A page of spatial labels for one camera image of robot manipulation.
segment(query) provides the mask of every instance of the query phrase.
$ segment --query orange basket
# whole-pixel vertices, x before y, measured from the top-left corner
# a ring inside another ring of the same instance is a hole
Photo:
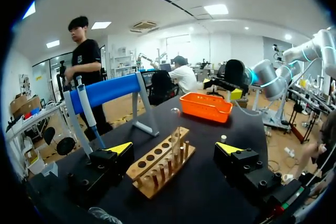
[[[180,98],[182,111],[212,121],[225,123],[232,111],[232,103],[212,95],[188,93]]]

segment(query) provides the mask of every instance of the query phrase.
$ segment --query wooden test tube rack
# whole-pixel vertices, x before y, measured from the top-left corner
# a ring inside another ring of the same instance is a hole
[[[188,141],[185,143],[183,140],[188,132],[188,129],[180,127],[181,142],[177,144],[183,148],[178,149],[177,166],[174,163],[171,136],[169,136],[127,170],[126,174],[133,180],[133,186],[148,199],[156,195],[179,172],[195,152],[195,147],[190,146]]]

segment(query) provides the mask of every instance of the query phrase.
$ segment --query person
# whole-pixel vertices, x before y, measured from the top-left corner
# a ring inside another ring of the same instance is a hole
[[[299,178],[303,169],[308,165],[308,161],[311,158],[313,163],[316,163],[319,168],[327,160],[329,154],[332,152],[334,145],[336,144],[336,110],[332,111],[327,120],[323,123],[320,130],[320,139],[317,143],[309,144],[303,151],[298,169],[294,174],[294,178]],[[334,151],[327,163],[322,169],[325,173],[330,170],[336,162],[336,151]]]
[[[187,66],[187,60],[182,56],[174,58],[175,70],[169,72],[172,79],[177,80],[180,87],[179,94],[184,95],[189,92],[197,92],[197,81],[195,73],[191,67]]]
[[[100,49],[98,43],[95,40],[87,38],[86,33],[88,25],[88,18],[80,16],[73,19],[68,26],[71,38],[74,42],[76,42],[77,48],[72,52],[72,67],[66,69],[65,76],[67,77],[67,82],[74,80],[76,86],[78,85],[76,80],[78,76],[82,77],[81,81],[86,86],[102,81],[102,76],[100,74]],[[97,130],[100,135],[112,130],[112,126],[106,122],[102,105],[92,108],[92,112],[94,118],[96,119]],[[89,127],[84,113],[80,113],[80,117],[87,126],[85,134],[88,139],[90,141],[95,139],[95,134]]]

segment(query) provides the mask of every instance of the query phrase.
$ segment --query black t-shirt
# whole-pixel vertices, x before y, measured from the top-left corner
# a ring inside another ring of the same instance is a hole
[[[100,49],[98,43],[95,40],[87,39],[72,52],[71,63],[72,66],[75,66],[93,62],[101,63]],[[78,76],[82,76],[82,83],[85,85],[102,81],[100,71],[90,73],[77,72],[74,74],[76,86],[78,85],[76,80]]]

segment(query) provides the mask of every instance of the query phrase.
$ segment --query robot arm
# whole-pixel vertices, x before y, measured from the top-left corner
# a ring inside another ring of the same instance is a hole
[[[336,49],[331,33],[320,30],[314,39],[283,53],[286,64],[276,71],[269,60],[263,60],[249,71],[251,83],[259,84],[270,101],[279,99],[284,88],[301,72],[299,61],[322,59],[325,73],[336,78]]]

